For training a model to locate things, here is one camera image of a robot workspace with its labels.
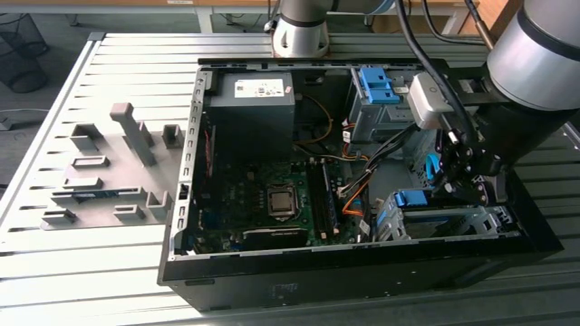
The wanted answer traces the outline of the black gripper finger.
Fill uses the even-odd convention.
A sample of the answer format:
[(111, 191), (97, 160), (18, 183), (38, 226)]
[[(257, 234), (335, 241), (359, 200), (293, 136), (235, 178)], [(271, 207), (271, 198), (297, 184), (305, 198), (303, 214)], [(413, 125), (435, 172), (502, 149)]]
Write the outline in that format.
[(493, 206), (502, 203), (502, 175), (478, 175), (471, 179), (475, 187), (477, 199), (482, 206)]
[(445, 143), (439, 156), (439, 170), (431, 181), (433, 197), (474, 199), (467, 171), (473, 159), (473, 149), (461, 144)]

